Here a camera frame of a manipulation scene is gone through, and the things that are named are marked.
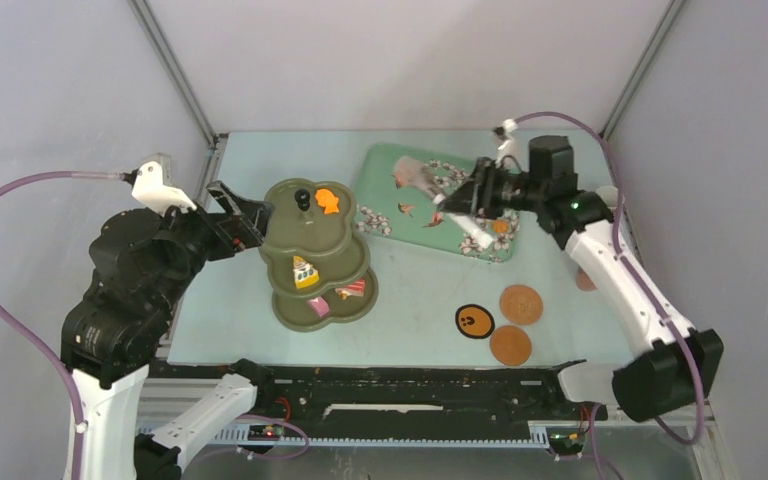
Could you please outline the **yellow smiley face coaster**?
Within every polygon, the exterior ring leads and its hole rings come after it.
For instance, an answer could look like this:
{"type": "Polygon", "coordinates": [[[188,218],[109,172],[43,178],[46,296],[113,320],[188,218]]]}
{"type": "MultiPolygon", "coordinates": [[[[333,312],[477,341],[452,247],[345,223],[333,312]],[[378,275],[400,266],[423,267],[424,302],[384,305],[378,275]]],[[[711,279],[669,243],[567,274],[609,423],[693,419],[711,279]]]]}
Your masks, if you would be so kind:
{"type": "Polygon", "coordinates": [[[455,325],[461,335],[470,339],[485,339],[495,330],[493,315],[483,306],[466,304],[455,312],[455,325]]]}

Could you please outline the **orange-handled cup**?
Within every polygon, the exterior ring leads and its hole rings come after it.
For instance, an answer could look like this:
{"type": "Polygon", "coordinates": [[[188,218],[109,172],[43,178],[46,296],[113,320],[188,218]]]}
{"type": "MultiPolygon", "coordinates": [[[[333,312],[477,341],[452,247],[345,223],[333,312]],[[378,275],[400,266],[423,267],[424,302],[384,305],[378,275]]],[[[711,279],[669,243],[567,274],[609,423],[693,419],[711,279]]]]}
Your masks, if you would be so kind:
{"type": "Polygon", "coordinates": [[[591,277],[582,268],[577,270],[575,283],[577,288],[581,291],[590,292],[598,289],[591,277]]]}

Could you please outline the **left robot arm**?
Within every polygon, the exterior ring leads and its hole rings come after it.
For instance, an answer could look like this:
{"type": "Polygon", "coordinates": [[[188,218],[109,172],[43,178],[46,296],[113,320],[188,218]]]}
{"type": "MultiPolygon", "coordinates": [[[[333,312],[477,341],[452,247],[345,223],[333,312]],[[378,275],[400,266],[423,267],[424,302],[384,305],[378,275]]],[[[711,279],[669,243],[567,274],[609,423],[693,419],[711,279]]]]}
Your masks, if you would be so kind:
{"type": "Polygon", "coordinates": [[[74,479],[178,479],[184,450],[136,431],[137,404],[178,301],[211,261],[260,247],[275,208],[207,189],[210,213],[163,181],[133,179],[138,207],[109,218],[91,243],[94,268],[67,314],[60,358],[79,396],[66,472],[74,479]]]}

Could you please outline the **pink toy cake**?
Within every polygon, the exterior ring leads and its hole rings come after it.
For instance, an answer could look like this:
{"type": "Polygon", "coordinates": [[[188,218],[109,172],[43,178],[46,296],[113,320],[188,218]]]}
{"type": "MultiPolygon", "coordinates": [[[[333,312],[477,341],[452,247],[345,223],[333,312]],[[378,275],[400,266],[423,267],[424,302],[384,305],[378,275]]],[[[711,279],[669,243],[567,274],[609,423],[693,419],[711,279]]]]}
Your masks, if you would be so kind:
{"type": "Polygon", "coordinates": [[[318,318],[324,318],[330,313],[330,305],[322,296],[308,299],[307,305],[318,318]]]}

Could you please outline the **green three-tier serving stand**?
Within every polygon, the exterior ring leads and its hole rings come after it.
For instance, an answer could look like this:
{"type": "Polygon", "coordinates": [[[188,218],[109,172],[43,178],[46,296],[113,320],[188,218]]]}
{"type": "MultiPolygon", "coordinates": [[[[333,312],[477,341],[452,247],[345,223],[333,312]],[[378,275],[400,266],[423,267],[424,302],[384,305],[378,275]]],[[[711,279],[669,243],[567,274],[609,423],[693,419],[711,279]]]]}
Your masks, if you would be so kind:
{"type": "Polygon", "coordinates": [[[370,266],[368,245],[354,223],[357,204],[352,191],[334,181],[291,178],[272,186],[265,200],[275,206],[275,212],[260,255],[279,322],[287,329],[308,333],[367,315],[378,299],[378,279],[370,266]],[[338,214],[325,215],[317,205],[314,195],[320,188],[328,188],[339,197],[338,214]],[[319,271],[317,285],[296,289],[294,256],[303,257],[319,271]],[[343,300],[335,294],[335,288],[361,278],[366,280],[363,297],[343,300]],[[330,313],[324,318],[318,318],[307,305],[308,299],[318,296],[330,305],[330,313]]]}

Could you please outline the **metal serving tongs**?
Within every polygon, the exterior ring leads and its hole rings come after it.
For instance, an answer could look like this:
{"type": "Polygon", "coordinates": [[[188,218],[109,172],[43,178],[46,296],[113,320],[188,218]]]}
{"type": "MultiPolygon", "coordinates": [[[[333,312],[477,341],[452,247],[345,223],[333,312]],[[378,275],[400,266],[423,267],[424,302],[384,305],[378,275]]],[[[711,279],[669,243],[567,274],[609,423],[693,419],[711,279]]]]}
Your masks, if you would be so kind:
{"type": "Polygon", "coordinates": [[[413,157],[402,156],[394,164],[392,175],[403,186],[423,193],[435,207],[435,212],[453,221],[468,237],[483,249],[490,247],[495,239],[476,220],[459,211],[450,203],[450,196],[435,182],[435,175],[427,165],[413,157]]]}

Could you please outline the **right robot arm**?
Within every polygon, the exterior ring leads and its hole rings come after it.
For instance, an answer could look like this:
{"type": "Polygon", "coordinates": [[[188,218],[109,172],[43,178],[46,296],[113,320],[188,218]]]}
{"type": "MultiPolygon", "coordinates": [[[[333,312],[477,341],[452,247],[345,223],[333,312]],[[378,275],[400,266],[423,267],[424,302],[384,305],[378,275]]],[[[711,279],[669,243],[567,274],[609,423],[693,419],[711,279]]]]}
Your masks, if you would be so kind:
{"type": "Polygon", "coordinates": [[[703,415],[724,352],[721,337],[695,327],[667,300],[621,237],[615,211],[579,187],[567,137],[531,139],[524,171],[507,166],[511,144],[506,139],[496,158],[478,159],[465,181],[436,195],[434,204],[469,227],[507,211],[535,214],[613,309],[633,355],[620,367],[578,363],[563,369],[541,392],[545,411],[566,418],[582,402],[600,402],[617,405],[636,422],[689,405],[703,415]]]}

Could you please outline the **yellow toy cake slice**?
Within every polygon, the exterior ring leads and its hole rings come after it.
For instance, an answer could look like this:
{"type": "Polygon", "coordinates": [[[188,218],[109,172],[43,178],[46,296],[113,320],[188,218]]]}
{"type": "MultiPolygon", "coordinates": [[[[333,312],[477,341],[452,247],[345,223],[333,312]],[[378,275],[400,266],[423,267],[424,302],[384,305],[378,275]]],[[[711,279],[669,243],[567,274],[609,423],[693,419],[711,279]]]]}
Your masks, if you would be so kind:
{"type": "Polygon", "coordinates": [[[312,287],[320,282],[319,271],[312,263],[301,256],[294,256],[292,263],[293,280],[297,290],[312,287]]]}

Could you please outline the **red striped toy cake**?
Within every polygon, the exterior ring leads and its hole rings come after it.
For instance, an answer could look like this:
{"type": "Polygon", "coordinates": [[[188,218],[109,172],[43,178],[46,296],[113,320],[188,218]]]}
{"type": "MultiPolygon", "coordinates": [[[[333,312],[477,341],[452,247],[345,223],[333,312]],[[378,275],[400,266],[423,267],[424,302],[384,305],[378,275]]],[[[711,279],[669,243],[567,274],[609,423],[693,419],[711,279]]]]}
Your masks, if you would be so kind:
{"type": "Polygon", "coordinates": [[[343,300],[352,297],[363,297],[365,295],[365,291],[366,280],[364,278],[334,289],[335,294],[343,300]]]}

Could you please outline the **orange toy fish pastry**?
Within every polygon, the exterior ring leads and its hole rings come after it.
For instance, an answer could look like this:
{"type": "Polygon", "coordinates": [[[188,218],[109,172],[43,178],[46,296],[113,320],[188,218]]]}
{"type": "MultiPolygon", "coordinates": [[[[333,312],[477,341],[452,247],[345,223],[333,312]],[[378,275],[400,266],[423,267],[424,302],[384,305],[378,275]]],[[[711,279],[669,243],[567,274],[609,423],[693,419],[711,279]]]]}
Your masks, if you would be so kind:
{"type": "Polygon", "coordinates": [[[340,212],[340,199],[332,190],[320,188],[316,191],[314,198],[325,215],[333,215],[340,212]]]}

